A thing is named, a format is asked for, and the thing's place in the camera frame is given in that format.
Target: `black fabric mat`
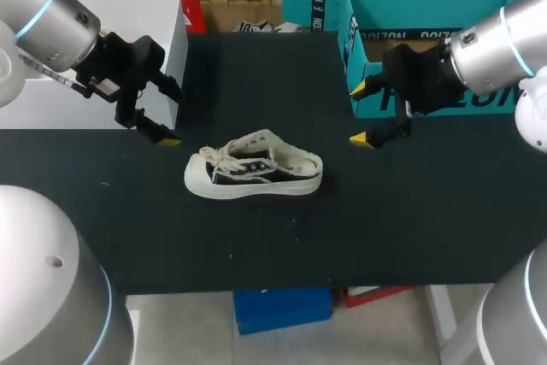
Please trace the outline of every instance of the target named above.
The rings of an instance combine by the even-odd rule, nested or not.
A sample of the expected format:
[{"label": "black fabric mat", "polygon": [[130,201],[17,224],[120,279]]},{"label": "black fabric mat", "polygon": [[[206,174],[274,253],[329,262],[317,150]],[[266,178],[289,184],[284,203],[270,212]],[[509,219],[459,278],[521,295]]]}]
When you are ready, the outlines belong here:
[{"label": "black fabric mat", "polygon": [[[380,150],[348,143],[336,37],[192,38],[181,148],[134,132],[0,132],[0,184],[43,193],[73,220],[123,292],[498,280],[547,235],[547,157],[512,116],[419,119]],[[308,197],[191,195],[191,153],[269,128],[320,155]]]}]

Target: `red box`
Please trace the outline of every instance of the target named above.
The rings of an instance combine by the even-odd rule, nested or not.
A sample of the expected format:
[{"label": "red box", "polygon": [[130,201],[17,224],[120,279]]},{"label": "red box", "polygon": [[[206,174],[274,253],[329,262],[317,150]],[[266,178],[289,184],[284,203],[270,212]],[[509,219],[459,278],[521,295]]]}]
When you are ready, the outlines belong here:
[{"label": "red box", "polygon": [[346,294],[346,290],[340,291],[340,296],[344,300],[344,303],[348,308],[354,308],[359,305],[363,305],[364,303],[371,303],[372,301],[376,301],[377,299],[389,297],[393,294],[398,294],[399,292],[407,291],[411,288],[414,288],[413,286],[386,286],[386,287],[379,287],[373,291],[365,292],[364,294],[357,295],[355,297],[349,297]]},{"label": "red box", "polygon": [[182,0],[187,33],[207,33],[200,0]]}]

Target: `canvas shoe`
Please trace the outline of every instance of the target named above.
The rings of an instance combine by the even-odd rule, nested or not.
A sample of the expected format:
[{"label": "canvas shoe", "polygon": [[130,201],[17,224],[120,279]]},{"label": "canvas shoe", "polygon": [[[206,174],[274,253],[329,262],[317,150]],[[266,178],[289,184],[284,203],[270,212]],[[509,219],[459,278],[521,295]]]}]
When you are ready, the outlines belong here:
[{"label": "canvas shoe", "polygon": [[255,194],[303,196],[317,190],[323,161],[269,130],[253,132],[216,150],[203,147],[185,171],[188,190],[227,200]]}]

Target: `shoelace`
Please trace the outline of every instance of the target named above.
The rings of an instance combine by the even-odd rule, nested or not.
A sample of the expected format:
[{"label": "shoelace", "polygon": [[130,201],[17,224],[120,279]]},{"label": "shoelace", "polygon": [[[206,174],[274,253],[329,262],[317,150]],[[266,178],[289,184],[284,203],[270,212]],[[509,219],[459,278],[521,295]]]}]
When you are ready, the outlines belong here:
[{"label": "shoelace", "polygon": [[229,174],[231,171],[244,171],[246,167],[241,165],[237,158],[229,155],[232,143],[233,141],[218,150],[212,147],[203,147],[199,151],[199,155],[206,162],[210,162],[215,167],[215,171],[219,169],[226,174]]}]

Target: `blue box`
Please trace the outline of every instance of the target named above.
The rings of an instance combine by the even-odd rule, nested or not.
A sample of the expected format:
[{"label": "blue box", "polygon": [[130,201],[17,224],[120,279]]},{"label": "blue box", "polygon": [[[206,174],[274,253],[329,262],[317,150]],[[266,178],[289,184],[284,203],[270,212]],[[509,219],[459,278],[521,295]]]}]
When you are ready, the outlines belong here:
[{"label": "blue box", "polygon": [[311,27],[314,32],[336,32],[344,0],[283,0],[283,21]]},{"label": "blue box", "polygon": [[261,333],[328,320],[332,296],[328,289],[235,291],[233,306],[239,333]]},{"label": "blue box", "polygon": [[[370,74],[379,73],[380,62],[369,62],[363,46],[366,38],[442,38],[471,27],[514,0],[344,0],[340,16],[338,47],[344,63],[348,89],[353,91]],[[395,115],[391,91],[352,101],[357,118]],[[454,108],[430,115],[507,114],[515,111],[517,88],[485,97],[470,91]]]}]

